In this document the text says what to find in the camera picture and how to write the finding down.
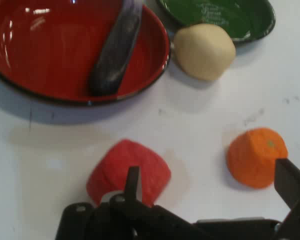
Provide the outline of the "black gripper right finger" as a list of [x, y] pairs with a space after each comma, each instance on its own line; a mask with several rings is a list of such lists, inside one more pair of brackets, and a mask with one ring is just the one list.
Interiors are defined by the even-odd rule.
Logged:
[[274, 239], [300, 240], [300, 170], [287, 158], [275, 162], [274, 188], [290, 208]]

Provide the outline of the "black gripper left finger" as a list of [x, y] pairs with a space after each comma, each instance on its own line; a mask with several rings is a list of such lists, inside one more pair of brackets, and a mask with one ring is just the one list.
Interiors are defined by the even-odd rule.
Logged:
[[138, 166], [129, 168], [124, 191], [111, 198], [110, 207], [123, 216], [142, 240], [186, 240], [187, 222], [165, 208], [139, 200], [142, 178]]

